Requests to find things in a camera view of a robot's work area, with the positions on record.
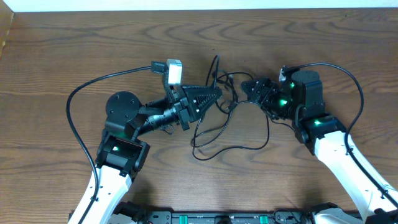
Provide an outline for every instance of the green led light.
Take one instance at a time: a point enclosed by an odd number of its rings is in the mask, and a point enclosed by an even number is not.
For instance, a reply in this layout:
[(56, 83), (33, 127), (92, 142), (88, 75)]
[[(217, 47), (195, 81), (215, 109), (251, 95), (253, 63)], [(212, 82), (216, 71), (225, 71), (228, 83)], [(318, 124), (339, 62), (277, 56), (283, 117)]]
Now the green led light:
[(287, 103), (286, 100), (280, 100), (280, 105), (281, 105), (281, 106), (285, 105), (286, 103)]

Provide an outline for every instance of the wood grain tabletop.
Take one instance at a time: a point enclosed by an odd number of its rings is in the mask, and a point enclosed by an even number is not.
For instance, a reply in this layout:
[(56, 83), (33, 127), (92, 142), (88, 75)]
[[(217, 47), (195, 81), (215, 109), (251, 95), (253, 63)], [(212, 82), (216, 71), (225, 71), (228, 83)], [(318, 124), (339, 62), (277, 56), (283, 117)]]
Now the wood grain tabletop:
[[(67, 122), (69, 93), (96, 77), (168, 58), (182, 61), (183, 82), (194, 85), (204, 85), (215, 54), (221, 69), (275, 81), (283, 65), (330, 62), (348, 69), (365, 97), (353, 139), (397, 187), (397, 37), (396, 9), (17, 13), (0, 59), (0, 223), (66, 223), (91, 175)], [(320, 73), (327, 110), (349, 125), (359, 108), (353, 81), (332, 68), (312, 70)], [(236, 76), (236, 89), (245, 78)], [(159, 75), (150, 72), (79, 92), (72, 117), (92, 155), (106, 101), (122, 90), (143, 103), (165, 95)], [(255, 105), (239, 106), (224, 134), (198, 156), (235, 144), (260, 146), (267, 136), (264, 118)], [(225, 119), (212, 107), (200, 130)], [(271, 138), (261, 151), (233, 149), (207, 162), (192, 157), (195, 124), (190, 126), (177, 126), (172, 136), (155, 131), (141, 137), (151, 149), (124, 201), (176, 211), (264, 211), (323, 202), (355, 210), (336, 177), (285, 126), (270, 124)]]

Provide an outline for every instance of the white wall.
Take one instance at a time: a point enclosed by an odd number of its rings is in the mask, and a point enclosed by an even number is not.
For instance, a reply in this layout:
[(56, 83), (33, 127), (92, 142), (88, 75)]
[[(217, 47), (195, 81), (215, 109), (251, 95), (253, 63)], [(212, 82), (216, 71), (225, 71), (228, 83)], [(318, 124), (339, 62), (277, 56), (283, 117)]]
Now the white wall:
[(4, 0), (4, 2), (14, 12), (398, 7), (398, 0)]

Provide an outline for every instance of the wooden table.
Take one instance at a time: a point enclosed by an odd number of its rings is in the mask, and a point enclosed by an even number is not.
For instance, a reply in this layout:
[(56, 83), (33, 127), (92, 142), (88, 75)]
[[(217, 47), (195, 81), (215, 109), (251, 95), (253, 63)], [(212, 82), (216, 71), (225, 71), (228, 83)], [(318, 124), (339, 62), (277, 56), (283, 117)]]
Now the wooden table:
[[(365, 96), (354, 140), (397, 187), (397, 37), (396, 9), (17, 13), (0, 60), (0, 222), (67, 222), (91, 175), (67, 123), (69, 93), (98, 76), (168, 58), (179, 58), (183, 82), (195, 85), (204, 85), (215, 54), (222, 69), (274, 80), (283, 65), (323, 61), (347, 68)], [(337, 70), (313, 69), (321, 74), (328, 110), (349, 125), (359, 107), (354, 83)], [(77, 94), (72, 116), (92, 155), (106, 100), (121, 90), (143, 103), (165, 95), (150, 72)], [(201, 129), (224, 119), (212, 108)], [(177, 127), (173, 136), (142, 137), (151, 145), (149, 157), (124, 200), (174, 210), (264, 211), (322, 202), (355, 209), (334, 175), (286, 127), (271, 124), (261, 151), (231, 150), (200, 162), (189, 145), (194, 125), (185, 132)], [(260, 146), (265, 138), (264, 113), (239, 106), (226, 132), (199, 155), (234, 144)]]

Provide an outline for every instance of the green connector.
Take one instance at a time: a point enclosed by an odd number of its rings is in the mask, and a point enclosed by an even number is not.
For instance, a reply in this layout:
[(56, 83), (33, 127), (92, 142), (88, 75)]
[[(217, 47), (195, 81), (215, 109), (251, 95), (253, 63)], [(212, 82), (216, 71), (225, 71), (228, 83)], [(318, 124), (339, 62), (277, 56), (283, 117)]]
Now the green connector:
[(180, 224), (188, 224), (188, 215), (180, 215)]
[(268, 216), (260, 216), (260, 224), (268, 224)]

